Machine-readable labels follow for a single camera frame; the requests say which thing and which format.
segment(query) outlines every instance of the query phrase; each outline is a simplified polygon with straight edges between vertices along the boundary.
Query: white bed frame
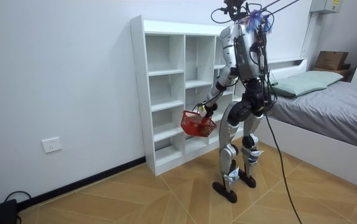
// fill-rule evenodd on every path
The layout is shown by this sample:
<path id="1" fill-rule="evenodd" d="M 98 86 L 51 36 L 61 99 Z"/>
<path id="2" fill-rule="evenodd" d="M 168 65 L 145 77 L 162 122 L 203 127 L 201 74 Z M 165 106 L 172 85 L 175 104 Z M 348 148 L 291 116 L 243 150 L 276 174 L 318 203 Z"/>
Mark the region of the white bed frame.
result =
<path id="1" fill-rule="evenodd" d="M 307 60 L 296 66 L 278 66 L 272 69 L 275 78 L 290 77 L 305 72 Z M 281 151 L 315 165 L 333 175 L 357 185 L 357 146 L 332 139 L 305 129 L 269 118 Z M 264 118 L 255 135 L 261 142 L 276 147 Z"/>

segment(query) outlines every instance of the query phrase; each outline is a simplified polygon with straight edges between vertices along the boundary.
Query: red plastic basket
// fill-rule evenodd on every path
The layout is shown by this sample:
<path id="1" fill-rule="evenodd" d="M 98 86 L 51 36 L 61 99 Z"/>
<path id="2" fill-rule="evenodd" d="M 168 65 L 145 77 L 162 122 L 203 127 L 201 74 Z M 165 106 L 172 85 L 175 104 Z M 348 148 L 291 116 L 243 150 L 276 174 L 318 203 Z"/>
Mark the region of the red plastic basket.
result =
<path id="1" fill-rule="evenodd" d="M 191 136 L 208 137 L 216 128 L 211 118 L 203 118 L 193 111 L 184 111 L 181 119 L 181 127 L 184 132 Z"/>

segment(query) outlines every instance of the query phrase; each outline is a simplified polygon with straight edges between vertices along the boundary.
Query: black baseboard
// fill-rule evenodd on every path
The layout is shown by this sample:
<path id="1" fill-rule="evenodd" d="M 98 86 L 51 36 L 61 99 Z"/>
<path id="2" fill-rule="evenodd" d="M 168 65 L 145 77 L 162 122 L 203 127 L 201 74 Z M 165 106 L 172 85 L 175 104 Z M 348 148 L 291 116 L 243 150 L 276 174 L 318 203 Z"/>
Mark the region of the black baseboard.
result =
<path id="1" fill-rule="evenodd" d="M 59 189 L 52 190 L 50 192 L 38 195 L 36 197 L 33 197 L 31 199 L 19 202 L 17 204 L 17 211 L 23 211 L 24 209 L 27 209 L 31 206 L 37 205 L 38 203 L 45 202 L 47 200 L 50 200 L 52 198 L 58 197 L 60 195 L 66 194 L 68 192 L 71 192 L 73 190 L 79 189 L 81 187 L 84 187 L 86 185 L 92 184 L 94 182 L 97 182 L 99 180 L 102 180 L 104 178 L 107 178 L 109 176 L 112 176 L 114 174 L 117 174 L 119 172 L 122 172 L 124 170 L 130 169 L 132 167 L 135 167 L 137 165 L 140 165 L 142 163 L 146 162 L 146 157 L 141 157 L 138 159 L 135 159 L 133 161 L 127 162 L 125 164 L 122 164 L 120 166 L 114 167 L 112 169 L 100 172 L 99 174 L 92 175 L 91 177 L 87 177 L 83 180 L 76 181 L 72 184 L 68 184 L 66 186 L 60 187 Z"/>

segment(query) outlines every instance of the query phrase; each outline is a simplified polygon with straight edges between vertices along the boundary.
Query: power socket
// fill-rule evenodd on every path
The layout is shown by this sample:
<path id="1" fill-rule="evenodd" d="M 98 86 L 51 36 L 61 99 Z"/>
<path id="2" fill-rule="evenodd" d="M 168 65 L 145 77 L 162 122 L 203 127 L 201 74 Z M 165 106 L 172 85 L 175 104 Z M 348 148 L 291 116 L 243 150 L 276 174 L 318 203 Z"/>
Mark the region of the power socket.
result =
<path id="1" fill-rule="evenodd" d="M 53 139 L 43 140 L 42 144 L 43 144 L 44 151 L 46 153 L 54 152 L 54 151 L 62 149 L 60 138 L 53 138 Z"/>

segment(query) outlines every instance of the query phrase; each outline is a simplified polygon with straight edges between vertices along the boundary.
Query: light green pillow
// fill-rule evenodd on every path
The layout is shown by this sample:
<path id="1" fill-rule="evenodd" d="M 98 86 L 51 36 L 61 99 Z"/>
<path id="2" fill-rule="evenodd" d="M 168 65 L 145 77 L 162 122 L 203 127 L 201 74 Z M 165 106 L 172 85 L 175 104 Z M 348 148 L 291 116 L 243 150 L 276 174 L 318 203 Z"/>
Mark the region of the light green pillow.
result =
<path id="1" fill-rule="evenodd" d="M 309 71 L 295 75 L 295 77 L 302 77 L 308 80 L 316 81 L 322 85 L 331 85 L 343 78 L 342 75 L 336 72 L 326 72 L 326 71 Z"/>
<path id="2" fill-rule="evenodd" d="M 327 86 L 320 82 L 295 75 L 293 77 L 278 80 L 278 84 L 272 88 L 275 93 L 280 96 L 294 98 L 313 91 L 324 90 Z"/>

